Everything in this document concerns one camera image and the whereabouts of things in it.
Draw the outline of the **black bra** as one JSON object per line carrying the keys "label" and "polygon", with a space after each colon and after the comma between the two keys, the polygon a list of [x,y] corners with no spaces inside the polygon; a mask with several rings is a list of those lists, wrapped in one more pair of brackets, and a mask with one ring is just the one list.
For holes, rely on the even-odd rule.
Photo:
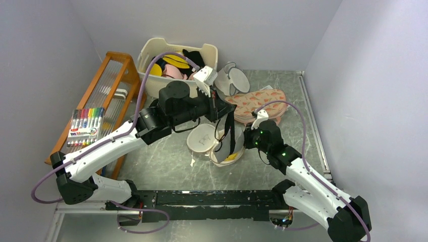
{"label": "black bra", "polygon": [[244,148],[244,133],[241,126],[235,126],[234,114],[226,117],[224,135],[213,152],[213,161],[222,164],[231,154],[238,153]]}

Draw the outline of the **white mesh laundry bag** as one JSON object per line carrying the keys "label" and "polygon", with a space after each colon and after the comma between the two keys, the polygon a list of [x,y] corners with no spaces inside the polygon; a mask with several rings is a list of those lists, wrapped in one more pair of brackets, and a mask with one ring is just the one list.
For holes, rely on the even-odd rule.
{"label": "white mesh laundry bag", "polygon": [[235,146],[231,152],[231,135],[220,141],[224,130],[217,131],[211,124],[201,124],[193,129],[187,137],[188,148],[196,153],[205,153],[211,162],[223,167],[237,162],[244,154],[244,134],[241,127],[235,128]]}

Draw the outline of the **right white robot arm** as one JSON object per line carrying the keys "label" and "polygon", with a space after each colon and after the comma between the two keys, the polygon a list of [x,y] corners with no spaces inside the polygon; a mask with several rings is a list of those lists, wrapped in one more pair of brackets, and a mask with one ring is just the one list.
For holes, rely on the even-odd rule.
{"label": "right white robot arm", "polygon": [[321,225],[332,241],[369,239],[371,221],[366,200],[341,191],[314,170],[300,152],[284,143],[274,121],[262,121],[257,128],[247,125],[244,138],[245,148],[265,154],[268,164],[287,177],[272,196],[277,208],[300,210]]}

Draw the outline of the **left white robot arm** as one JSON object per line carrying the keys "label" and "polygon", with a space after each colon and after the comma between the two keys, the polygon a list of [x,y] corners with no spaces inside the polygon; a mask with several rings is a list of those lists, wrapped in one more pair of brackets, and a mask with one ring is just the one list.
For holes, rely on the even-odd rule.
{"label": "left white robot arm", "polygon": [[130,181],[103,177],[97,171],[129,152],[169,136],[176,126],[205,117],[214,123],[224,116],[233,117],[236,106],[220,98],[210,88],[205,94],[197,91],[190,97],[190,88],[183,81],[172,81],[160,89],[158,99],[140,110],[133,120],[97,142],[73,153],[57,152],[50,157],[56,172],[57,186],[68,205],[84,201],[114,201],[128,210],[139,205],[140,196]]}

